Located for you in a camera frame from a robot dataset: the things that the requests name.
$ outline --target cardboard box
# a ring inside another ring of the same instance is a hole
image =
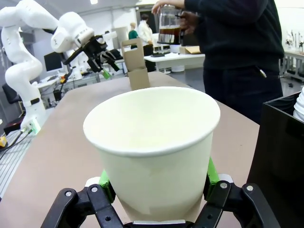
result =
[[[125,47],[136,45],[137,48],[126,51]],[[128,70],[128,77],[132,90],[150,87],[148,70],[143,58],[143,44],[140,39],[130,39],[122,42],[124,63]]]
[[[200,54],[199,46],[180,47],[181,54]]]
[[[136,45],[137,48],[126,51],[125,47],[130,45]],[[122,53],[124,63],[129,72],[146,66],[143,58],[143,44],[139,38],[123,41]]]
[[[128,72],[128,77],[132,90],[150,88],[148,70],[146,67]]]

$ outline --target glass carafe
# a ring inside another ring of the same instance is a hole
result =
[[[179,45],[181,34],[181,9],[172,5],[164,5],[160,9],[160,33],[158,43]]]

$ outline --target black box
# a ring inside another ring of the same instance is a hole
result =
[[[247,180],[261,188],[282,228],[304,227],[304,122],[293,117],[299,94],[263,104]]]

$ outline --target person in background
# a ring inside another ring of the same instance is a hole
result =
[[[259,124],[263,103],[283,96],[275,0],[160,0],[152,12],[165,4],[200,14],[184,13],[181,29],[206,55],[206,93]]]
[[[131,31],[129,32],[129,39],[136,39],[136,38],[138,38],[138,34],[135,31],[136,24],[134,22],[132,22],[130,24],[130,26],[131,26]],[[131,45],[131,49],[134,49],[134,48],[137,48],[137,46],[136,45]]]
[[[142,40],[144,56],[150,56],[153,54],[153,42],[152,42],[152,29],[147,24],[149,16],[142,14],[141,22],[138,26],[138,36]],[[155,70],[155,63],[145,61],[148,72]]]

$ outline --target dark pants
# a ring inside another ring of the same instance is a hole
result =
[[[153,45],[152,44],[148,44],[146,46],[143,46],[143,55],[144,56],[153,55]],[[155,71],[155,63],[150,62],[150,61],[146,61],[146,60],[145,60],[145,63],[146,63],[146,67],[147,67],[148,72]]]
[[[260,124],[262,104],[283,96],[279,72],[257,67],[230,70],[204,69],[206,93]]]

